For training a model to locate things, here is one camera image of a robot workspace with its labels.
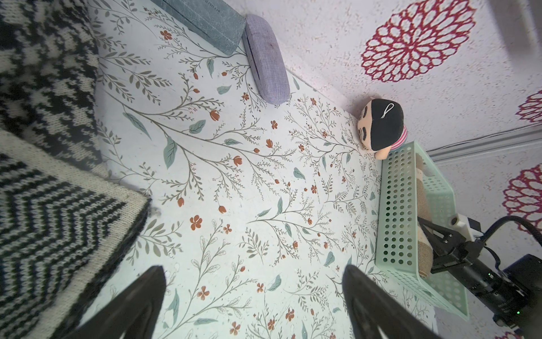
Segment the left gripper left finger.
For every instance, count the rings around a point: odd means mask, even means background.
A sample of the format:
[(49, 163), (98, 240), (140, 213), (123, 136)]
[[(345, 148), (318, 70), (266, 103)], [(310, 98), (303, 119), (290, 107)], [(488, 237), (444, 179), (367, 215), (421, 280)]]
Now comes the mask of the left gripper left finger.
[(166, 290), (165, 271), (152, 266), (67, 338), (151, 338)]

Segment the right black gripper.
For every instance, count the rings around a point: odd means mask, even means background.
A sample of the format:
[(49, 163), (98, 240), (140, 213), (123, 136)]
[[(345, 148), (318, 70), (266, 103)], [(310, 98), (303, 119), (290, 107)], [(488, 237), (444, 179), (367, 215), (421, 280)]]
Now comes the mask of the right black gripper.
[(493, 312), (495, 323), (528, 326), (529, 255), (497, 273), (478, 258), (486, 247), (486, 237), (468, 241), (457, 231), (421, 217), (417, 220), (433, 249), (433, 274), (452, 275)]

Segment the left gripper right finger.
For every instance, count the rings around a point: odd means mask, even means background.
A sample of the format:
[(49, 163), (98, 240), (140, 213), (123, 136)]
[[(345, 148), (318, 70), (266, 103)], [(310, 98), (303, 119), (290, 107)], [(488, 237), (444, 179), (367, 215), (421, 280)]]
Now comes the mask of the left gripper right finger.
[(345, 267), (342, 290), (355, 338), (438, 338), (354, 265)]

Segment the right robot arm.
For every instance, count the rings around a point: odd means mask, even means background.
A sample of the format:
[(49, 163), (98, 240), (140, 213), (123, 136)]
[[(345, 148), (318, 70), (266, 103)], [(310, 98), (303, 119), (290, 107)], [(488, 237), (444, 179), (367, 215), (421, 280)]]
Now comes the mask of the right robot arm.
[(432, 274), (447, 272), (493, 313), (494, 322), (523, 338), (541, 337), (541, 259), (527, 254), (506, 269), (493, 251), (491, 269), (478, 258), (490, 238), (505, 224), (516, 223), (541, 243), (541, 233), (528, 220), (505, 216), (475, 240), (460, 232), (418, 218), (433, 249)]

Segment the black white knitted scarf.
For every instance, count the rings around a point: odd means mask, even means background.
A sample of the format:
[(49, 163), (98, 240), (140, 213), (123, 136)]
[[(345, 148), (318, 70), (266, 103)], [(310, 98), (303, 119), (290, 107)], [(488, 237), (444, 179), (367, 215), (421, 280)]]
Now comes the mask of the black white knitted scarf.
[(142, 230), (107, 179), (98, 48), (83, 1), (1, 3), (1, 337), (62, 338)]

